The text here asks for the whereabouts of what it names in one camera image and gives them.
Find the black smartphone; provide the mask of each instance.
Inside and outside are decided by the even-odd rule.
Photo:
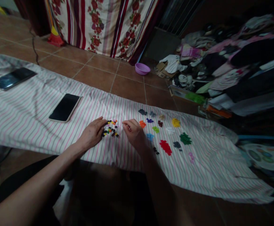
[[[80,99],[80,96],[65,94],[49,116],[49,119],[58,122],[68,122],[71,119]]]
[[[0,89],[4,91],[9,90],[34,75],[36,75],[36,73],[27,68],[22,67],[16,69],[15,71],[0,77]]]

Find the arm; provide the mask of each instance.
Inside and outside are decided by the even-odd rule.
[[[0,225],[31,225],[67,168],[101,140],[106,122],[102,117],[91,122],[76,143],[0,203]]]
[[[171,184],[146,145],[143,129],[135,119],[123,122],[130,143],[142,159],[159,225],[194,225]]]

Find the green item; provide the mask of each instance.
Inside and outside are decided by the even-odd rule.
[[[189,92],[185,95],[185,98],[188,100],[191,100],[193,102],[196,102],[198,104],[204,104],[205,103],[205,97],[195,94],[193,92]]]
[[[159,133],[159,128],[158,128],[158,127],[154,126],[154,127],[152,127],[152,129],[153,129],[156,133]]]
[[[191,144],[191,139],[186,133],[180,135],[180,140],[185,145]]]
[[[200,89],[196,91],[196,93],[207,93],[210,85],[213,83],[213,81],[206,83],[204,86],[202,86]]]

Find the floral curtain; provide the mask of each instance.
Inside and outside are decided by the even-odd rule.
[[[129,61],[159,0],[50,0],[57,29],[70,45]]]

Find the pink plastic bowl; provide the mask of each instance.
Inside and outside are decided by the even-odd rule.
[[[151,69],[142,63],[135,64],[135,71],[140,75],[146,75]]]

